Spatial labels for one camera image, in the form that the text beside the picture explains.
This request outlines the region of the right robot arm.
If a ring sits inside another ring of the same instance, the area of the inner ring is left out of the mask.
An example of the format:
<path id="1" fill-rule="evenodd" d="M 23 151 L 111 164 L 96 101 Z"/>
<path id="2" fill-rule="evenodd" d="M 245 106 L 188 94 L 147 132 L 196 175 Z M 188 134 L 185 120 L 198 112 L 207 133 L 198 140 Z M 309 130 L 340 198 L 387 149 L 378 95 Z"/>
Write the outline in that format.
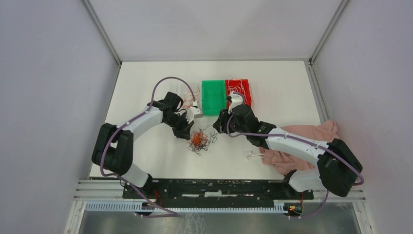
<path id="1" fill-rule="evenodd" d="M 282 195 L 288 199 L 307 190 L 320 189 L 346 197 L 353 186 L 365 182 L 361 163 L 341 139 L 327 142 L 292 134 L 258 120 L 246 104 L 232 110 L 222 109 L 213 128 L 230 137 L 245 136 L 256 147 L 284 152 L 312 164 L 313 169 L 296 170 L 282 184 Z"/>

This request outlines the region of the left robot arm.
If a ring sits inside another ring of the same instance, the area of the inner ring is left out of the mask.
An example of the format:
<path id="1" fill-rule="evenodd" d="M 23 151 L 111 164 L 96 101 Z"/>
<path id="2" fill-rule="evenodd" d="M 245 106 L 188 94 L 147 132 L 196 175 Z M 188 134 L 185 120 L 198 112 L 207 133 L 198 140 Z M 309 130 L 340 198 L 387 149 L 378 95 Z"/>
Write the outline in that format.
<path id="1" fill-rule="evenodd" d="M 143 112 L 122 124 L 105 123 L 100 127 L 91 161 L 104 171 L 125 179 L 141 198 L 154 194 L 152 176 L 133 162 L 134 142 L 159 124 L 171 127 L 175 137 L 189 140 L 194 119 L 201 116 L 197 105 L 182 108 L 183 99 L 167 92 L 164 99 L 152 101 Z"/>

